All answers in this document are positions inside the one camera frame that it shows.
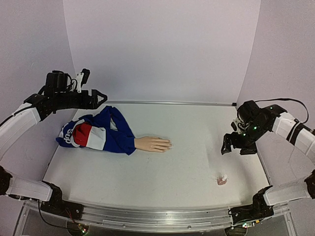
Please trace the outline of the pink nail polish bottle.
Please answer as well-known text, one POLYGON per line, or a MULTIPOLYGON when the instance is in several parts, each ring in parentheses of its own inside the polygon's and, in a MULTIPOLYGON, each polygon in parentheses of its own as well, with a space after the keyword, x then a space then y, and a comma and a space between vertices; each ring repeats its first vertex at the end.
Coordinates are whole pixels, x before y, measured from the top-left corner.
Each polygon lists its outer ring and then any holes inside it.
POLYGON ((217 178, 217 184, 218 185, 226 184, 227 183, 227 177, 228 177, 227 175, 223 175, 223 176, 217 178))

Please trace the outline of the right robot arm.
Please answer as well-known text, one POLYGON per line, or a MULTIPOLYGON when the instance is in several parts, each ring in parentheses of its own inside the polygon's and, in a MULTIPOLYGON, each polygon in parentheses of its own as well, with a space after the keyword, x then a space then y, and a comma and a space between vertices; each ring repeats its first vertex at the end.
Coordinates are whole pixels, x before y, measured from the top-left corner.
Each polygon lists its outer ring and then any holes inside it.
MULTIPOLYGON (((259 107, 258 101, 249 100, 237 108, 237 117, 231 123, 233 132, 223 137, 221 154, 232 149, 239 149, 240 155, 257 154, 257 141, 266 133, 274 133, 287 141, 291 151, 286 153, 287 165, 290 166, 291 155, 299 151, 310 162, 315 161, 315 131, 290 114, 285 108, 272 104, 259 107)), ((314 199, 315 173, 293 181, 269 185, 262 188, 252 198, 252 203, 228 210, 231 227, 240 226, 247 229, 259 221, 274 215, 274 207, 299 199, 314 199)))

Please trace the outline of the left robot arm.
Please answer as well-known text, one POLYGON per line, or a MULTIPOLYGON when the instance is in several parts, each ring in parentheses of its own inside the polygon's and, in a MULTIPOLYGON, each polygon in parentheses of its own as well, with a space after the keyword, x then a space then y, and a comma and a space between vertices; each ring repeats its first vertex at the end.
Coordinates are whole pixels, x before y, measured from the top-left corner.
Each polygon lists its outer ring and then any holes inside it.
MULTIPOLYGON (((83 69, 75 79, 62 71, 47 74, 46 83, 38 93, 32 94, 0 124, 0 154, 9 148, 30 128, 44 121, 58 110, 95 110, 107 101, 107 95, 96 89, 83 90, 90 71, 83 69)), ((41 211, 79 220, 83 205, 63 200, 62 190, 52 183, 22 178, 0 169, 0 194, 20 201, 36 200, 41 211)))

